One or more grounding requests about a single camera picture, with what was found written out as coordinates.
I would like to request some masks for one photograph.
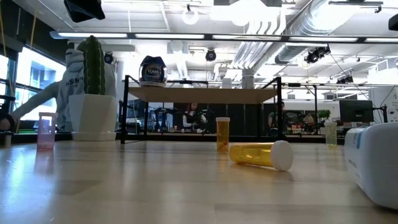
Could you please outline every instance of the cactus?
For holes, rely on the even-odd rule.
[[[84,55],[85,93],[105,95],[105,62],[101,43],[93,35],[80,44]]]

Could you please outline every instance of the desk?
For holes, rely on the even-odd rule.
[[[278,97],[279,109],[282,110],[282,79],[275,78],[273,82],[277,82],[277,89],[220,89],[220,88],[159,88],[159,87],[129,87],[130,76],[126,75],[124,80],[124,96],[123,96],[123,119],[122,119],[122,135],[121,143],[124,144],[126,131],[126,115],[127,115],[127,99],[128,94],[132,94],[146,102],[144,138],[147,136],[148,125],[148,107],[149,102],[172,102],[172,103],[222,103],[222,104],[255,104],[257,105],[257,136],[262,136],[263,119],[262,104],[264,101],[274,96]],[[279,135],[282,138],[282,115],[278,117]]]
[[[348,176],[341,147],[292,144],[289,172],[240,166],[213,142],[0,149],[0,223],[397,223]]]

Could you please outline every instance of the white pot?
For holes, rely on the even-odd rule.
[[[118,102],[112,96],[69,96],[72,136],[75,141],[113,141]]]

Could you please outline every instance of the wooden shelf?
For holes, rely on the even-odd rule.
[[[224,104],[259,104],[277,95],[276,90],[159,87],[130,87],[129,93],[145,102]]]

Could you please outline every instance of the white hoodie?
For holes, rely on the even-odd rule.
[[[67,70],[62,80],[49,85],[38,92],[26,103],[11,113],[16,119],[20,119],[34,108],[42,105],[51,98],[57,99],[57,126],[63,132],[72,132],[69,113],[69,96],[84,94],[84,57],[83,52],[69,49],[66,52]],[[105,64],[106,95],[116,97],[116,82],[114,72],[109,64]]]

